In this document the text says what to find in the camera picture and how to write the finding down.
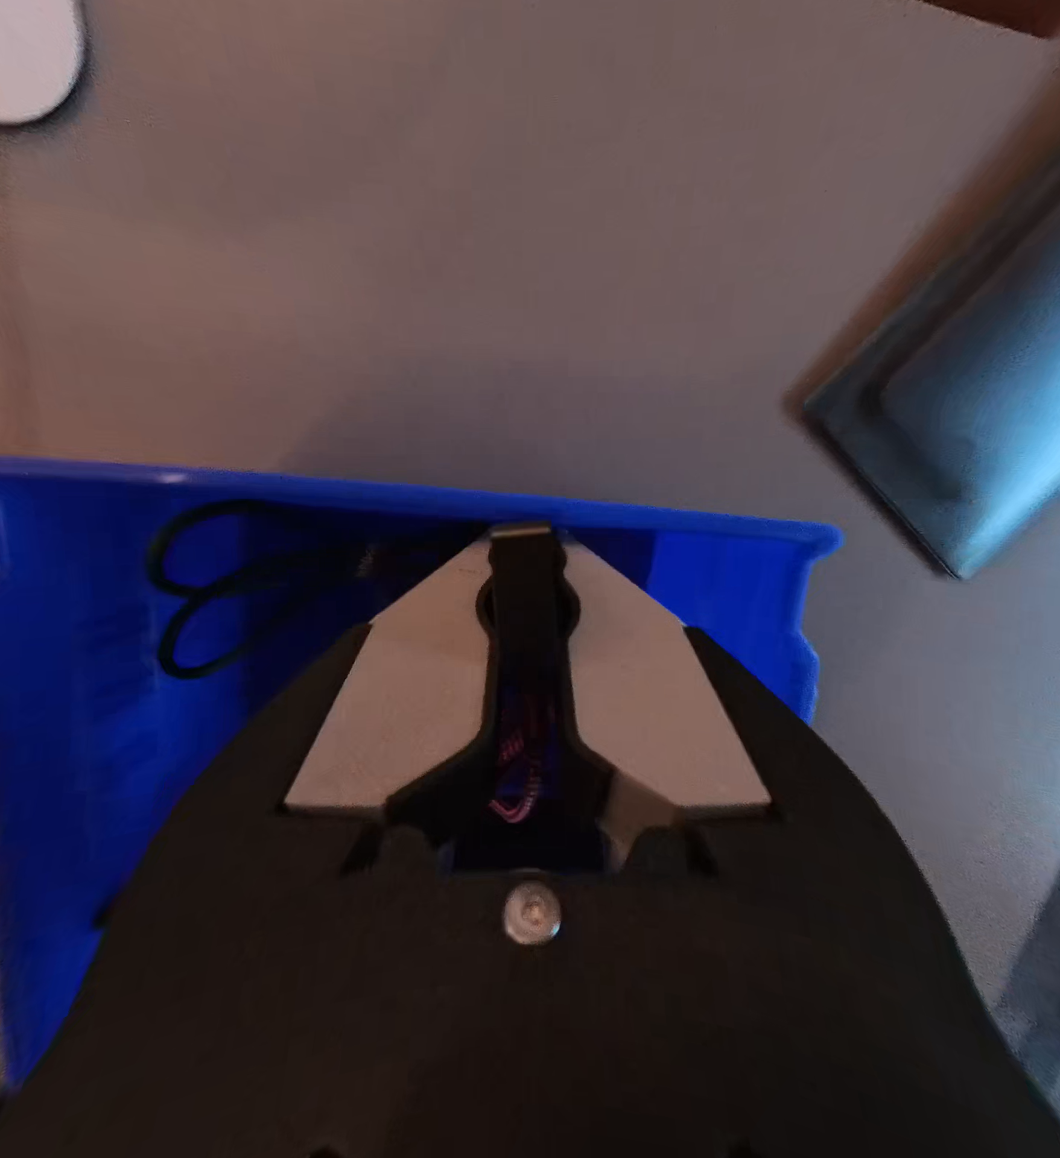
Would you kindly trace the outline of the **white stand base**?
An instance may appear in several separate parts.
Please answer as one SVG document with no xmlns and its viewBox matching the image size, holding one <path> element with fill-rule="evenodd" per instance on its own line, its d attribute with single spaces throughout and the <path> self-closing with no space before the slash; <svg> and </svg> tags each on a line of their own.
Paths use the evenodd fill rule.
<svg viewBox="0 0 1060 1158">
<path fill-rule="evenodd" d="M 37 122 L 72 93 L 86 62 L 80 3 L 0 2 L 0 127 Z"/>
</svg>

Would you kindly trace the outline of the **black charging case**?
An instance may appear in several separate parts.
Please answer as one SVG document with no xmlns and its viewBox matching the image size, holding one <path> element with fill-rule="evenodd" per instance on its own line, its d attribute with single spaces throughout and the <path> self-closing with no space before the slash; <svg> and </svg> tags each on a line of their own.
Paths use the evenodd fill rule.
<svg viewBox="0 0 1060 1158">
<path fill-rule="evenodd" d="M 1060 145 L 801 410 L 957 581 L 1060 495 Z"/>
</svg>

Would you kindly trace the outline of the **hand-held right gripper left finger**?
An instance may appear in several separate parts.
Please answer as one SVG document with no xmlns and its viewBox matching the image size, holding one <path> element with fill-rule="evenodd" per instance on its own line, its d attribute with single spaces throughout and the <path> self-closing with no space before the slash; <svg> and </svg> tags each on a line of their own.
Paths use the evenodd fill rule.
<svg viewBox="0 0 1060 1158">
<path fill-rule="evenodd" d="M 490 639 L 478 605 L 491 574 L 478 539 L 374 617 L 288 809 L 384 809 L 479 736 Z"/>
</svg>

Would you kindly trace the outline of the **grey usb hub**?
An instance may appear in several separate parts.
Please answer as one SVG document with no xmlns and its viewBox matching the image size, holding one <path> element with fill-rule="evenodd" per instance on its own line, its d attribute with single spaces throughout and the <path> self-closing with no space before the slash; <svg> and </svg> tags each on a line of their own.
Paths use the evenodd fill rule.
<svg viewBox="0 0 1060 1158">
<path fill-rule="evenodd" d="M 499 692 L 538 707 L 565 700 L 568 641 L 581 604 L 566 581 L 566 550 L 547 522 L 499 523 L 490 532 L 491 576 L 480 594 Z"/>
</svg>

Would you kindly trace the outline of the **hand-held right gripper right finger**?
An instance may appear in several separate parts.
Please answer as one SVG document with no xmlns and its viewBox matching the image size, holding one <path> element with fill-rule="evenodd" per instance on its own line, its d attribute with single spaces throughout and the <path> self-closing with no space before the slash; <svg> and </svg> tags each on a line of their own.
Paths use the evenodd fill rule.
<svg viewBox="0 0 1060 1158">
<path fill-rule="evenodd" d="M 598 821 L 611 860 L 652 829 L 765 810 L 770 790 L 682 619 L 588 546 L 563 545 L 579 604 L 566 643 L 575 729 L 611 769 Z"/>
</svg>

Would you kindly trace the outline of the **blue plastic storage bin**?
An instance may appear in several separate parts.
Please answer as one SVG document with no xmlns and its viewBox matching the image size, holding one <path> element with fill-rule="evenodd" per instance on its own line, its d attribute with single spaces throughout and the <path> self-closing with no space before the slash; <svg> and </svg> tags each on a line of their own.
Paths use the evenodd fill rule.
<svg viewBox="0 0 1060 1158">
<path fill-rule="evenodd" d="M 355 545 L 412 583 L 546 520 L 811 722 L 826 523 L 484 491 L 0 456 L 0 1010 L 9 1082 L 67 1017 L 105 910 L 215 754 L 403 585 L 322 578 Z"/>
</svg>

